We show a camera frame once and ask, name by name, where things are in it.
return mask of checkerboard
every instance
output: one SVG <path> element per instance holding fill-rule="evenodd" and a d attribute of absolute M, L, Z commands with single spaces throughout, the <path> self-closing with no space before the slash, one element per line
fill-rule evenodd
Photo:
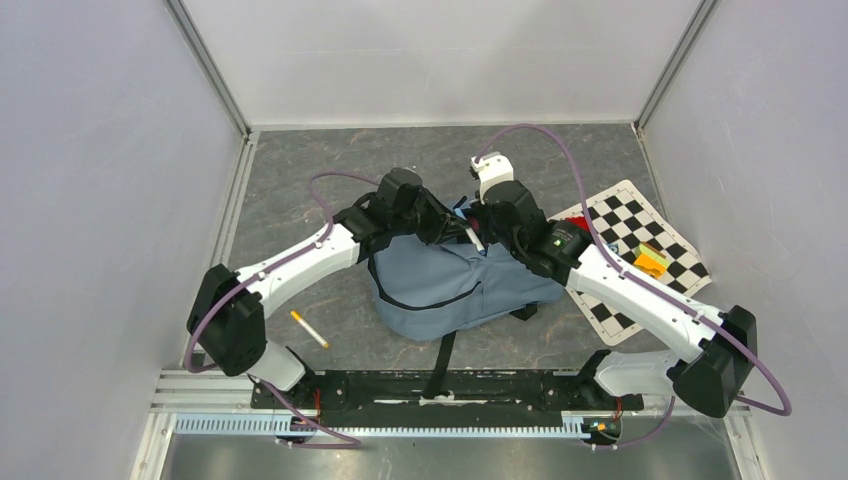
<path fill-rule="evenodd" d="M 659 281 L 691 296 L 710 283 L 710 277 L 695 248 L 680 236 L 629 180 L 588 199 L 589 214 L 601 239 L 628 263 L 636 260 L 632 250 L 644 242 L 671 260 Z M 582 216 L 580 205 L 556 215 L 556 218 Z M 607 345 L 617 345 L 635 335 L 642 327 L 626 315 L 600 300 L 566 288 L 586 315 L 589 323 Z"/>

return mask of backpack strap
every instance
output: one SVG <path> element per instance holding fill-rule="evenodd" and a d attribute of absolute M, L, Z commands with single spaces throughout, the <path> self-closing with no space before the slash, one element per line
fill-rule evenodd
<path fill-rule="evenodd" d="M 442 337 L 442 344 L 439 345 L 439 356 L 436 358 L 436 366 L 433 368 L 433 374 L 427 380 L 427 385 L 421 396 L 426 399 L 434 399 L 436 395 L 441 393 L 442 382 L 445 380 L 445 374 L 448 372 L 448 364 L 450 356 L 453 352 L 453 342 L 456 340 L 456 330 Z"/>
<path fill-rule="evenodd" d="M 432 305 L 426 305 L 424 307 L 413 307 L 412 305 L 407 305 L 405 303 L 401 303 L 401 302 L 395 300 L 394 298 L 391 297 L 391 295 L 386 293 L 386 290 L 383 289 L 383 284 L 380 283 L 380 277 L 377 275 L 377 258 L 374 255 L 371 255 L 368 258 L 368 273 L 371 274 L 371 278 L 374 279 L 374 283 L 377 285 L 377 291 L 380 293 L 380 299 L 381 300 L 383 300 L 384 302 L 386 302 L 390 305 L 394 305 L 395 307 L 402 308 L 404 310 L 411 310 L 413 312 L 418 312 L 418 311 L 421 311 L 421 310 L 429 310 L 429 309 L 432 309 L 432 308 L 441 308 L 441 307 L 444 307 L 445 305 L 450 305 L 453 302 L 462 300 L 463 298 L 474 293 L 474 290 L 476 290 L 477 287 L 479 287 L 480 283 L 481 283 L 480 281 L 478 281 L 477 283 L 474 284 L 473 287 L 471 287 L 470 290 L 463 292 L 463 293 L 460 293 L 459 295 L 457 295 L 457 296 L 455 296 L 451 299 L 444 300 L 444 301 L 441 301 L 441 302 L 436 302 Z"/>

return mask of white wall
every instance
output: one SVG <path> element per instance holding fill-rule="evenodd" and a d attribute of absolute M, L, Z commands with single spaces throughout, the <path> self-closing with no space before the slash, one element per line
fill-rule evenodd
<path fill-rule="evenodd" d="M 0 6 L 0 477 L 127 478 L 239 136 L 162 0 Z"/>
<path fill-rule="evenodd" d="M 186 0 L 258 126 L 629 121 L 697 0 Z"/>
<path fill-rule="evenodd" d="M 778 479 L 845 478 L 846 19 L 840 0 L 721 2 L 647 128 L 675 227 L 714 298 L 758 315 L 761 357 L 794 401 L 788 419 L 757 416 Z"/>

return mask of gray floor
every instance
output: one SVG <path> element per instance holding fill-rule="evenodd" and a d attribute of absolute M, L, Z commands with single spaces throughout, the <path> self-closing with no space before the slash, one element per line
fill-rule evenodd
<path fill-rule="evenodd" d="M 629 179 L 659 208 L 645 159 L 628 125 L 558 125 L 581 167 L 589 195 Z M 270 257 L 317 231 L 321 209 L 307 181 L 324 170 L 357 172 L 374 179 L 392 167 L 413 168 L 445 204 L 472 195 L 468 162 L 499 127 L 397 128 L 264 132 L 239 218 L 229 265 L 238 268 Z M 516 178 L 533 192 L 549 215 L 579 201 L 567 163 L 556 147 L 535 132 L 515 132 L 495 149 L 513 163 Z M 349 206 L 370 185 L 349 179 L 319 180 L 335 208 Z M 362 265 L 306 289 L 268 320 L 268 335 L 289 345 L 313 368 L 429 369 L 437 342 L 414 342 L 385 327 L 374 309 Z M 300 313 L 330 342 L 322 349 L 288 315 Z M 528 322 L 512 317 L 460 332 L 451 368 L 579 367 L 606 348 L 589 322 L 565 295 L 540 308 Z M 658 350 L 662 344 L 640 332 L 615 349 Z"/>
<path fill-rule="evenodd" d="M 624 438 L 655 418 L 627 418 Z M 359 451 L 289 450 L 267 437 L 177 435 L 163 479 L 686 479 L 740 474 L 721 420 L 674 418 L 662 434 L 617 452 L 576 440 L 365 438 Z"/>

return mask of blue backpack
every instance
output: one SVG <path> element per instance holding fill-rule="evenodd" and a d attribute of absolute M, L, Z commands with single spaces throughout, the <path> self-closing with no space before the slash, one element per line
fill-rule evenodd
<path fill-rule="evenodd" d="M 485 253 L 470 243 L 394 238 L 368 260 L 380 318 L 405 337 L 434 340 L 507 313 L 526 320 L 562 296 L 562 285 L 530 273 L 502 245 Z"/>

